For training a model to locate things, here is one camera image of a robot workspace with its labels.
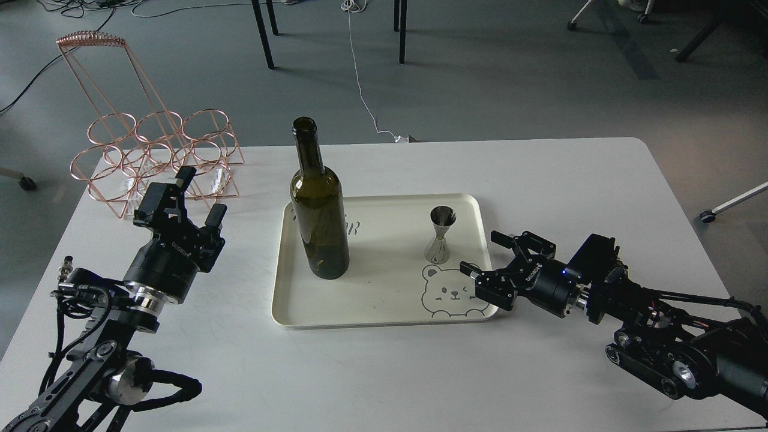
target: metal jigger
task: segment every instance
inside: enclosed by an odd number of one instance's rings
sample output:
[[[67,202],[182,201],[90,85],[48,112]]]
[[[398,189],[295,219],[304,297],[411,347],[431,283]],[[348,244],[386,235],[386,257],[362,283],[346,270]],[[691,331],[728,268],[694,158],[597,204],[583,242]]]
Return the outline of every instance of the metal jigger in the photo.
[[[432,226],[435,227],[435,239],[427,244],[424,258],[432,264],[442,264],[451,257],[448,243],[445,241],[445,233],[456,222],[456,213],[448,206],[439,205],[432,209],[429,217],[432,219]]]

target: chair leg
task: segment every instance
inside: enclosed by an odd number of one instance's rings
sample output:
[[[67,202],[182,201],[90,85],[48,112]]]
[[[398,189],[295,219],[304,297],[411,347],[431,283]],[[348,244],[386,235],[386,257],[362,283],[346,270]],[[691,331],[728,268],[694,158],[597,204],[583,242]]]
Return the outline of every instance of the chair leg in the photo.
[[[408,16],[408,0],[400,0],[400,64],[406,62],[406,17]]]
[[[13,171],[7,168],[0,168],[0,175],[10,178],[15,178],[18,180],[18,185],[22,187],[25,191],[33,191],[38,186],[32,181],[31,178],[27,177],[23,173],[19,171]]]
[[[266,0],[266,13],[270,16],[270,25],[272,26],[272,34],[275,36],[280,36],[280,33],[277,31],[277,20],[275,19],[275,7],[272,5],[272,0]]]
[[[589,7],[592,6],[596,1],[597,0],[587,0],[587,2],[584,3],[584,6],[581,6],[579,12],[568,22],[568,30],[576,29],[576,21],[578,21],[581,15],[584,14],[584,11],[589,9]]]
[[[645,12],[637,16],[637,20],[641,24],[647,24],[650,22],[650,11],[654,10],[654,0],[648,0],[648,4],[645,5]]]
[[[272,61],[272,50],[270,50],[270,41],[266,39],[266,28],[264,27],[264,17],[261,15],[261,8],[259,7],[259,0],[251,0],[253,5],[253,13],[256,16],[256,26],[259,28],[259,36],[261,37],[261,47],[264,48],[264,57],[266,58],[266,66],[270,69],[275,68],[275,63]]]
[[[753,196],[759,194],[760,192],[768,191],[768,182],[761,184],[760,186],[750,189],[749,191],[744,192],[743,194],[739,195],[738,197],[735,197],[734,199],[727,201],[721,205],[718,205],[717,207],[713,208],[712,210],[704,210],[701,213],[699,213],[699,219],[705,224],[709,224],[710,222],[715,220],[715,216],[717,214],[720,214],[724,212],[725,210],[728,210],[729,208],[733,207],[736,204],[742,203]]]

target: wine bottle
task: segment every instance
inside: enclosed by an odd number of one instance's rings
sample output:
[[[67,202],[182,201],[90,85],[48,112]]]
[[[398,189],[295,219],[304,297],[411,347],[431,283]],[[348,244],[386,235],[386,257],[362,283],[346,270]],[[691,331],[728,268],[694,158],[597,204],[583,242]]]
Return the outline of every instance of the wine bottle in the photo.
[[[294,120],[293,137],[299,170],[290,182],[290,197],[306,259],[315,275],[336,279],[349,267],[341,182],[323,165],[313,119]]]

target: chair wheel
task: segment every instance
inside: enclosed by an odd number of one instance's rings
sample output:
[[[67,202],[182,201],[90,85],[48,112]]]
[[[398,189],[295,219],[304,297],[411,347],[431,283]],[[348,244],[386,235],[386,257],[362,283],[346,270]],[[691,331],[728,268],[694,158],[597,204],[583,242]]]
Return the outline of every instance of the chair wheel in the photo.
[[[710,222],[714,222],[715,220],[715,214],[712,213],[711,210],[707,209],[699,213],[699,219],[705,224],[709,224]]]
[[[38,188],[38,186],[29,177],[22,177],[22,179],[18,181],[18,185],[21,186],[25,191],[34,191]]]

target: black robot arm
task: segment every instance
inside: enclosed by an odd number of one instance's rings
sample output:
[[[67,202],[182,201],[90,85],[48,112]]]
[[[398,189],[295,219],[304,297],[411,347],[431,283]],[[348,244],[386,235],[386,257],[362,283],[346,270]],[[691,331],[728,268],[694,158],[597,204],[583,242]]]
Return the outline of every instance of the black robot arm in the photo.
[[[567,264],[554,259],[552,243],[527,231],[493,231],[491,240],[515,258],[493,271],[460,264],[478,298],[509,311],[526,297],[559,317],[582,309],[594,324],[611,315],[622,322],[605,348],[614,364],[672,399],[722,394],[768,420],[768,322],[759,306],[641,287],[627,276],[615,240],[597,234]],[[735,307],[746,316],[721,322],[668,301]]]
[[[150,184],[134,212],[134,225],[152,231],[152,239],[136,254],[124,280],[104,279],[77,268],[71,257],[60,269],[58,340],[45,372],[38,398],[2,432],[87,432],[117,408],[108,431],[122,428],[131,411],[151,410],[196,397],[199,381],[154,369],[152,361],[128,345],[136,331],[154,333],[165,303],[181,303],[198,271],[211,270],[224,245],[220,236],[226,206],[214,204],[205,225],[187,219],[184,192],[195,174],[182,167],[171,184]],[[81,335],[62,347],[64,316],[88,319]],[[58,379],[64,360],[70,367]],[[178,391],[168,397],[143,400],[153,383],[171,384]],[[84,400],[99,404],[82,423]]]

